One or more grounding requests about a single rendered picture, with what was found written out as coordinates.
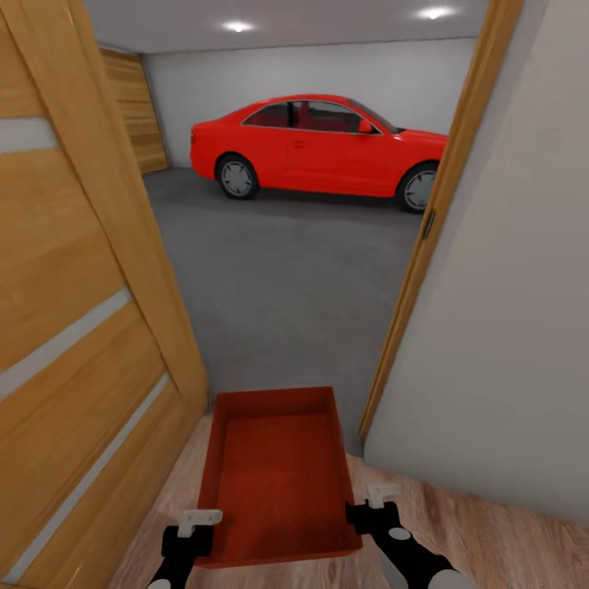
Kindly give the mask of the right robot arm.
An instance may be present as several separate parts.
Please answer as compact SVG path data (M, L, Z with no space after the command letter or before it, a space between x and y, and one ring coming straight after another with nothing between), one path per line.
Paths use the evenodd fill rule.
M383 497L402 495L399 482L370 484L365 505L345 502L346 517L357 535L371 534L385 580L393 589L483 589L456 571L448 558L435 555L413 539L400 524L394 501Z

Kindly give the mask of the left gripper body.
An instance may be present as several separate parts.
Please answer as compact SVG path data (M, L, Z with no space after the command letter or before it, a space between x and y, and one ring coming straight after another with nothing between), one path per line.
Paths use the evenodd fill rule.
M196 526L191 537L178 537L179 526L168 526L163 534L161 555L184 554L190 562L190 571L197 556L210 556L213 549L214 526Z

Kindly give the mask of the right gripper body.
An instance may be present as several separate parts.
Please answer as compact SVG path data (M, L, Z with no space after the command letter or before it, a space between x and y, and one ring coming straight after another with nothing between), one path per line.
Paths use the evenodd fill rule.
M375 539L375 525L381 517L400 522L398 507L394 501L384 503L384 508L373 509L367 503L365 505L352 506L352 517L357 535L371 534Z

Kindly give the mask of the storage box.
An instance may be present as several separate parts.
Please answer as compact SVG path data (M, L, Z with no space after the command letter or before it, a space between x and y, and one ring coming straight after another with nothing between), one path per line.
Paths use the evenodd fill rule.
M348 556L363 548L332 386L219 393L197 509L221 510L224 569Z

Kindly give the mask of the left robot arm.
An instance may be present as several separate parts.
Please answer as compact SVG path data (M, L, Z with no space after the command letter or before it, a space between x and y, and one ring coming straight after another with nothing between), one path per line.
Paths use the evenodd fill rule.
M184 510L179 526L168 526L163 534L163 564L146 589L185 589L197 556L210 556L214 524L223 517L221 510Z

